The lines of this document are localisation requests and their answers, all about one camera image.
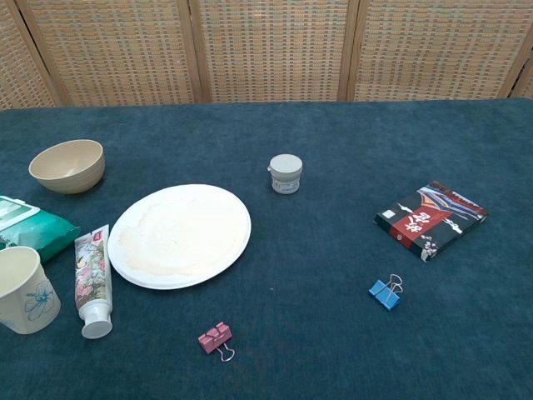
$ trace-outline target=white plate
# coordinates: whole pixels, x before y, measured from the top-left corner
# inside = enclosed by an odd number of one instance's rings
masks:
[[[118,273],[151,289],[196,285],[231,266],[248,244],[245,205],[209,185],[167,187],[133,204],[109,235]]]

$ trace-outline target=pink binder clip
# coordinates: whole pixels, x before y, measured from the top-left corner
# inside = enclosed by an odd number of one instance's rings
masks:
[[[232,331],[224,322],[219,322],[215,327],[209,329],[206,333],[201,335],[198,338],[198,342],[206,351],[207,354],[212,353],[214,350],[217,350],[220,353],[220,359],[223,363],[230,361],[233,356],[235,356],[235,350],[229,348],[226,345],[226,342],[232,338]],[[228,352],[231,352],[232,355],[229,358],[224,358],[224,353],[219,348],[221,345],[224,345]]]

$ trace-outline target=black box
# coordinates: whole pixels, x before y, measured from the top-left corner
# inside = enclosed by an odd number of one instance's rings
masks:
[[[459,193],[431,182],[376,214],[374,223],[427,262],[488,215]]]

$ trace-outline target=blue flower print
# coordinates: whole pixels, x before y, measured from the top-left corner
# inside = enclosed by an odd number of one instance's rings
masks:
[[[49,281],[40,282],[35,287],[35,293],[28,293],[26,296],[31,298],[26,301],[24,308],[30,321],[35,321],[53,308],[53,290]]]

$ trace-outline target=binder clip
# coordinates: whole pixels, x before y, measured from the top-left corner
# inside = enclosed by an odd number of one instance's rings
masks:
[[[235,350],[229,348],[226,342],[232,338],[232,331],[224,322],[219,322],[215,327],[209,329],[206,333],[198,338],[198,342],[207,354],[210,354],[217,350],[220,353],[220,359],[223,363],[230,361],[235,356]],[[232,355],[228,358],[224,358],[224,353],[219,348],[224,345],[226,350]]]
[[[378,302],[383,304],[383,307],[390,311],[400,301],[397,293],[403,293],[403,287],[401,287],[401,284],[401,278],[395,273],[392,273],[389,277],[389,282],[383,283],[378,279],[368,292],[376,298]]]

